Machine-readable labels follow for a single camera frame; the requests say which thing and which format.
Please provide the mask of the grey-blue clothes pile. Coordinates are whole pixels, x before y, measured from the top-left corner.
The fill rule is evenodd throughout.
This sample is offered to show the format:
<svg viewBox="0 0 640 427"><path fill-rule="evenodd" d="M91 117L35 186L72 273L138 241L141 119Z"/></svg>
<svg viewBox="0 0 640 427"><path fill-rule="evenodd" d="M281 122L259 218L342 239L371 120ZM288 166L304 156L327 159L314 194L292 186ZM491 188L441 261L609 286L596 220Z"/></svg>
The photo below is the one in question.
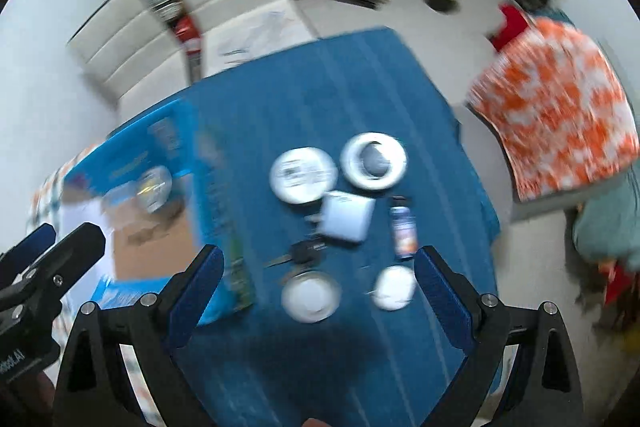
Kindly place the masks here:
<svg viewBox="0 0 640 427"><path fill-rule="evenodd" d="M639 161L624 181L585 203L573 225L573 243L588 262L617 260L639 271Z"/></svg>

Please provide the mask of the white power adapter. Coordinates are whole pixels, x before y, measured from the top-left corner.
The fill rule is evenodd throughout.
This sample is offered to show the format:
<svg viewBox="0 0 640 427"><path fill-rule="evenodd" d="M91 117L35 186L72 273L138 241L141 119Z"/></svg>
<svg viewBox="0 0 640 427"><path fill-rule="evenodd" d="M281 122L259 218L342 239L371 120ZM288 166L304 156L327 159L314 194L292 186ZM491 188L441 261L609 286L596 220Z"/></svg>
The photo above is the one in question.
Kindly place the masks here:
<svg viewBox="0 0 640 427"><path fill-rule="evenodd" d="M368 236L374 207L374 198L331 191L322 196L320 209L305 221L314 227L314 233L327 239L360 244Z"/></svg>

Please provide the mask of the orange floral cushion chair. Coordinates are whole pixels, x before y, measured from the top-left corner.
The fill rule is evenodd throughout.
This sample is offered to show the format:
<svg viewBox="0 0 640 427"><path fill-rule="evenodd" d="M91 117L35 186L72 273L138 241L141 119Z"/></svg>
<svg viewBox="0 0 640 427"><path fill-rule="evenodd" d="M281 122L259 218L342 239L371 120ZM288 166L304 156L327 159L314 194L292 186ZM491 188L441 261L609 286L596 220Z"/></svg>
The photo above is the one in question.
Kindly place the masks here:
<svg viewBox="0 0 640 427"><path fill-rule="evenodd" d="M564 202L639 157L634 112L600 46L548 17L497 53L465 104L497 135L524 206Z"/></svg>

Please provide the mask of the blue striped tablecloth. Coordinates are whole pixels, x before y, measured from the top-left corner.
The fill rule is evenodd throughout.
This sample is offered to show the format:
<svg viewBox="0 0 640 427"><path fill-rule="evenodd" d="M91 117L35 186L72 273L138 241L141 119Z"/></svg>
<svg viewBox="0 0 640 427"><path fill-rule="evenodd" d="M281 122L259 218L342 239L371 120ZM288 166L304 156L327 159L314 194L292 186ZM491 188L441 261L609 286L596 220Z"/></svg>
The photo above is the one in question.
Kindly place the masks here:
<svg viewBox="0 0 640 427"><path fill-rule="evenodd" d="M215 237L235 232L254 289L245 312L198 329L180 369L221 426L416 426L459 368L421 294L374 303L396 265L390 198L404 196L418 241L480 291L496 288L497 217L462 150L454 113L395 31L380 27L296 46L177 94L183 130L215 162L203 194ZM396 139L407 169L393 190L342 172L320 202L271 190L277 158L315 147L333 159L363 135Z"/></svg>

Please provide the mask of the black car key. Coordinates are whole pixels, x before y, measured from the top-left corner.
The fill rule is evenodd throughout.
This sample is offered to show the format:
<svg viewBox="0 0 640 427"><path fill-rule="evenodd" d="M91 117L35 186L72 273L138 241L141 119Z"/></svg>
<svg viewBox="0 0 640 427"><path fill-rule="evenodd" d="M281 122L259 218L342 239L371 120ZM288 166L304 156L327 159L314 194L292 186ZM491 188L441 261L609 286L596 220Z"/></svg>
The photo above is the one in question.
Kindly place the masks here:
<svg viewBox="0 0 640 427"><path fill-rule="evenodd" d="M320 262L324 248L326 244L321 239L304 239L294 243L284 255L268 261L265 267L271 268L276 265L285 265L285 263L314 267Z"/></svg>

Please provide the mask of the white earbuds case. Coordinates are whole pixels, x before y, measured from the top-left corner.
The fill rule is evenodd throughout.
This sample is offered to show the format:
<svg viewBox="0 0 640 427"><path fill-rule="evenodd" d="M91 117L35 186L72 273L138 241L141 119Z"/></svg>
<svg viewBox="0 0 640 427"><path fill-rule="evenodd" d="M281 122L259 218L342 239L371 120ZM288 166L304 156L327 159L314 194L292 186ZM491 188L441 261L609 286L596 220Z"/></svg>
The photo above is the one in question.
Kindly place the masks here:
<svg viewBox="0 0 640 427"><path fill-rule="evenodd" d="M408 306L416 291L413 269L403 265L391 265L378 274L371 299L378 309L398 311Z"/></svg>

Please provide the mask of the blue cardboard box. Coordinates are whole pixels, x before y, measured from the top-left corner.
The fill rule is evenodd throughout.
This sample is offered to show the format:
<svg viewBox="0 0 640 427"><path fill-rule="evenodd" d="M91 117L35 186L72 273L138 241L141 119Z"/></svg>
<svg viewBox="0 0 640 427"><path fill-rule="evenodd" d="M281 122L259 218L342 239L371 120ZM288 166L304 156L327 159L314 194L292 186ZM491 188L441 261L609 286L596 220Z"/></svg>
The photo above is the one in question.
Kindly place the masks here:
<svg viewBox="0 0 640 427"><path fill-rule="evenodd" d="M138 204L140 225L113 229L102 211L102 196L126 182L137 188L142 173L155 166L171 173L169 202L157 213ZM118 308L159 293L207 244L224 253L224 274L201 324L254 303L242 239L229 208L224 162L188 102L170 101L117 130L66 174L63 188L73 204L65 222L88 218L84 222L99 225L106 238L103 257L70 291L78 308L85 300Z"/></svg>

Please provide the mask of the left white padded chair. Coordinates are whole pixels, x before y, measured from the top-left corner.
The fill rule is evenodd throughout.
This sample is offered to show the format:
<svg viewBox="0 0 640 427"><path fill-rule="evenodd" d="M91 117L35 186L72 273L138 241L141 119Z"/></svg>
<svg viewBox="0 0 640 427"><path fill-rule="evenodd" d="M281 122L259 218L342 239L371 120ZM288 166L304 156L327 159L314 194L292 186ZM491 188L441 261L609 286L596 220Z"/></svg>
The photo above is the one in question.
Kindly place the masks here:
<svg viewBox="0 0 640 427"><path fill-rule="evenodd" d="M107 0L67 43L127 121L191 84L186 51L145 0Z"/></svg>

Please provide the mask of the white jar black lid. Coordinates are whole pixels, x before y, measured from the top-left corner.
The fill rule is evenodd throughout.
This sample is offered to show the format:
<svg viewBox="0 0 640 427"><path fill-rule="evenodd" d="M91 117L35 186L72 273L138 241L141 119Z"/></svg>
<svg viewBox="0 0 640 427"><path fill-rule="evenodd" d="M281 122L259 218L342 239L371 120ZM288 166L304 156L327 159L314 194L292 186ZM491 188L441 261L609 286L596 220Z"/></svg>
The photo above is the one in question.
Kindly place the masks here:
<svg viewBox="0 0 640 427"><path fill-rule="evenodd" d="M360 133L343 147L341 167L347 181L360 190L385 191L405 176L407 153L388 134Z"/></svg>

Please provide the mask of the white round printed tin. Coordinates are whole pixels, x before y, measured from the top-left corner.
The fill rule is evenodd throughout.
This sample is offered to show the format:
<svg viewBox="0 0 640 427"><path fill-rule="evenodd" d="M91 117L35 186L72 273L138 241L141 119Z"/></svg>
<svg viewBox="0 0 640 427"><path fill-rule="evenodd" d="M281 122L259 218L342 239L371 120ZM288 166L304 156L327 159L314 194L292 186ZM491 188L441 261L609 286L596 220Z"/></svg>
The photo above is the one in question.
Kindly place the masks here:
<svg viewBox="0 0 640 427"><path fill-rule="evenodd" d="M269 184L277 199L288 205L307 205L331 192L337 181L333 159L317 147L282 153L270 169Z"/></svg>

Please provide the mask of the clear acrylic cube box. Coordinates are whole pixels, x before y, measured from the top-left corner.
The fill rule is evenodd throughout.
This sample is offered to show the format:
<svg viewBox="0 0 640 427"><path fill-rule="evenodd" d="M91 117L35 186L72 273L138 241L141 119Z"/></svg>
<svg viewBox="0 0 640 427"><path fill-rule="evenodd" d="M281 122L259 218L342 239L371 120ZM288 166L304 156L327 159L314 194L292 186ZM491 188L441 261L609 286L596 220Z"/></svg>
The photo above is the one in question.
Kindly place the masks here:
<svg viewBox="0 0 640 427"><path fill-rule="evenodd" d="M107 191L102 196L101 208L108 224L115 230L140 225L142 222L134 182L126 182Z"/></svg>

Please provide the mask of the round metal lid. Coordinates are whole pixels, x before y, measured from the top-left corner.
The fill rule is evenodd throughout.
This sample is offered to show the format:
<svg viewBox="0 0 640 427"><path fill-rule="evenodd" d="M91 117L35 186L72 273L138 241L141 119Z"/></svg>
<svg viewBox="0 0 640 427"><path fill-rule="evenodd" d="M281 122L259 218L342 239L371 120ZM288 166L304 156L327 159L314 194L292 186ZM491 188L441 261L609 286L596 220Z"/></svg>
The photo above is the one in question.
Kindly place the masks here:
<svg viewBox="0 0 640 427"><path fill-rule="evenodd" d="M318 271L307 271L284 284L281 305L294 321L314 324L332 317L340 306L341 297L341 287L332 277Z"/></svg>

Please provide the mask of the silver round tin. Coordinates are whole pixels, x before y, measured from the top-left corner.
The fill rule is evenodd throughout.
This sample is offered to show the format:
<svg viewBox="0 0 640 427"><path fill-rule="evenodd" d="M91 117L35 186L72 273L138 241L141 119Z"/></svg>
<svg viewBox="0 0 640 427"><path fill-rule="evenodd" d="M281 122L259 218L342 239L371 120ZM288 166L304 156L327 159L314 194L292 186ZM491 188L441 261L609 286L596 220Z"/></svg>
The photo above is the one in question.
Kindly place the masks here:
<svg viewBox="0 0 640 427"><path fill-rule="evenodd" d="M146 170L137 183L136 199L147 213L157 213L169 202L172 191L172 176L165 166Z"/></svg>

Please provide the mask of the red bag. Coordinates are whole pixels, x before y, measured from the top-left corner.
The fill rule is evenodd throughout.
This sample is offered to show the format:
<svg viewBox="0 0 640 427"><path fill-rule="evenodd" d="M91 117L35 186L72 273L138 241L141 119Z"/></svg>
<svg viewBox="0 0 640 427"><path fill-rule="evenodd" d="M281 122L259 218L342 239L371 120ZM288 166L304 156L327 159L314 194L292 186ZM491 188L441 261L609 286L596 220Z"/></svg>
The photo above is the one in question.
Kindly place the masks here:
<svg viewBox="0 0 640 427"><path fill-rule="evenodd" d="M188 14L178 18L172 28L176 38L180 41L186 56L189 58L200 57L202 54L202 37L194 20Z"/></svg>

